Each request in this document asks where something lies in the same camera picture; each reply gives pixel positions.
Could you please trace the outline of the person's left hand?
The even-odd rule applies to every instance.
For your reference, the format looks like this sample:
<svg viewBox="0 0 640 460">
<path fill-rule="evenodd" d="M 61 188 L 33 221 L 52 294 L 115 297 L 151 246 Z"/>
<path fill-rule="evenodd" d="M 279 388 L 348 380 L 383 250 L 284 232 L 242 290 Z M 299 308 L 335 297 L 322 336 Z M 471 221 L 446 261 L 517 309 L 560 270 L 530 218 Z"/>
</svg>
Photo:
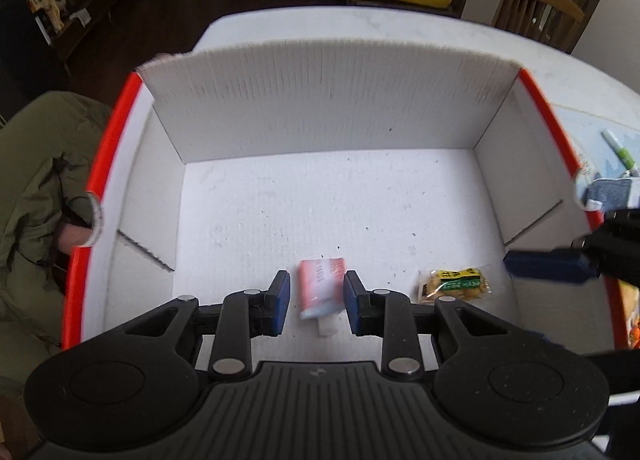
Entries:
<svg viewBox="0 0 640 460">
<path fill-rule="evenodd" d="M 70 255 L 75 247 L 84 246 L 91 237 L 91 228 L 61 223 L 56 229 L 54 244 L 60 252 Z"/>
</svg>

